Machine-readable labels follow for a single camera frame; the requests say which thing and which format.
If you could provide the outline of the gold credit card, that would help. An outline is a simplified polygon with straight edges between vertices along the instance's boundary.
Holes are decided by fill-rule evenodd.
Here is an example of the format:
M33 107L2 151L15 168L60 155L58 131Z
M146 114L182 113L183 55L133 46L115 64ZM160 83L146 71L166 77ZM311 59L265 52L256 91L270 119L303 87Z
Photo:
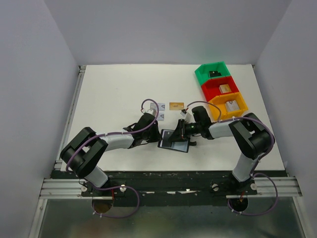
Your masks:
M170 102L169 109L171 111L181 111L184 109L184 103L183 102Z

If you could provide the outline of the silver grey credit card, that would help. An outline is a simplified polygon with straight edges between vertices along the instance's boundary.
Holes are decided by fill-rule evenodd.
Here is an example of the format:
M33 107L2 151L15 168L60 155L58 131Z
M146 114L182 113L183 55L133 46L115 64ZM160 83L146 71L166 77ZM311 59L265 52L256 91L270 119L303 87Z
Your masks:
M165 111L165 103L154 103L154 108L160 112Z

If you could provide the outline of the black credit card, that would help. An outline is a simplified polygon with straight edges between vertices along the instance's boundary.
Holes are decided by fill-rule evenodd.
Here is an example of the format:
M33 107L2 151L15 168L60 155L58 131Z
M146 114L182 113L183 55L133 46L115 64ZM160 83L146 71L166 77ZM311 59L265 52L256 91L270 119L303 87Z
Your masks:
M172 142L170 141L170 137L172 136L173 131L172 130L164 130L162 134L162 147L171 147Z

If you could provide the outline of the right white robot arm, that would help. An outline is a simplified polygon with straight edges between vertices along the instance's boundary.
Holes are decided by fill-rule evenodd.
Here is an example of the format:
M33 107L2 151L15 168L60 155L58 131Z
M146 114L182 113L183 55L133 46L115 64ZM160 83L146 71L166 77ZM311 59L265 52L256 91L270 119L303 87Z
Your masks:
M202 138L214 140L222 137L234 137L241 155L237 165L231 172L235 183L244 183L260 162L273 148L275 138L272 132L254 113L243 117L231 118L220 122L212 122L203 106L192 109L194 122L188 123L179 119L176 129L168 138L170 144L190 142L191 136L200 134Z

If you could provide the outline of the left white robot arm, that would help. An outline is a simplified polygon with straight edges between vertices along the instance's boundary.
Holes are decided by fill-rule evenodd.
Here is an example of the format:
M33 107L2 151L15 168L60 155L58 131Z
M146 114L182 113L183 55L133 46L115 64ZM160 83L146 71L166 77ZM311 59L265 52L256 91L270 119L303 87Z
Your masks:
M157 115L155 110L147 110L136 123L120 132L98 135L85 127L62 149L60 158L78 178L101 188L108 181L108 176L97 166L102 155L115 149L131 149L160 141Z

